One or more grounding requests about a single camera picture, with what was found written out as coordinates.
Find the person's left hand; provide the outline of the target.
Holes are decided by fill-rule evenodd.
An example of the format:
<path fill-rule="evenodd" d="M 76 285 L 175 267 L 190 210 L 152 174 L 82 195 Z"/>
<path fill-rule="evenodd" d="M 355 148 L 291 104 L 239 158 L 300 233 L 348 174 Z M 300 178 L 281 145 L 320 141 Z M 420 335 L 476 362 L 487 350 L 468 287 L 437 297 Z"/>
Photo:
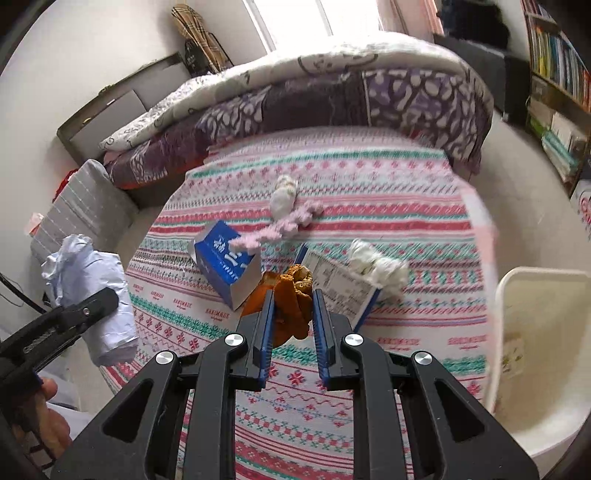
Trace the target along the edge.
<path fill-rule="evenodd" d="M 72 443 L 70 427 L 63 416 L 47 406 L 47 401 L 57 394 L 57 383 L 48 377 L 42 377 L 41 380 L 40 388 L 25 400 L 24 407 L 20 409 L 33 411 L 32 424 L 39 441 L 54 458 L 59 458 Z"/>

